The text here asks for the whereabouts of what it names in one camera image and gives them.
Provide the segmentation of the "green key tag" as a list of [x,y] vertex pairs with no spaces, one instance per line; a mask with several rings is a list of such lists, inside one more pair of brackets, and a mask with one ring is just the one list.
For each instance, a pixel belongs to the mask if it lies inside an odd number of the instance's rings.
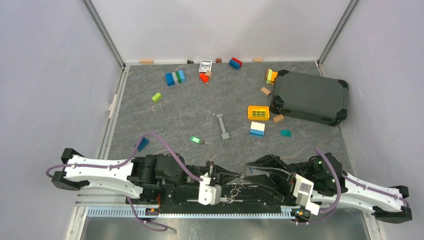
[[201,144],[201,145],[210,145],[210,143],[206,142],[205,140],[196,137],[196,136],[191,136],[190,140],[196,144]]

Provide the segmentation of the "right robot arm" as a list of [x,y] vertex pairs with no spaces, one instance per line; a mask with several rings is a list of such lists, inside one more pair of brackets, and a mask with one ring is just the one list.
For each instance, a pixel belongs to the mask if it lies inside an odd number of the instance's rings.
[[337,207],[361,210],[390,224],[413,219],[406,200],[408,187],[383,187],[361,180],[344,171],[342,163],[330,152],[290,164],[268,154],[246,166],[263,172],[245,177],[246,182],[258,186],[284,206],[299,207],[291,213],[297,222],[306,223],[312,215],[332,212]]

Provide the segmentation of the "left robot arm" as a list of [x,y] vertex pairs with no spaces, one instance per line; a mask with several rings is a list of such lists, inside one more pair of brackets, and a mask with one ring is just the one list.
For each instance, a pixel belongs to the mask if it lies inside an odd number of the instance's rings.
[[163,190],[164,184],[175,189],[191,179],[199,203],[215,205],[221,200],[219,182],[224,169],[211,162],[206,167],[187,166],[177,153],[104,160],[87,158],[73,148],[66,148],[61,160],[62,164],[46,171],[58,189],[79,191],[82,188],[99,188],[151,204],[157,198],[157,190]]

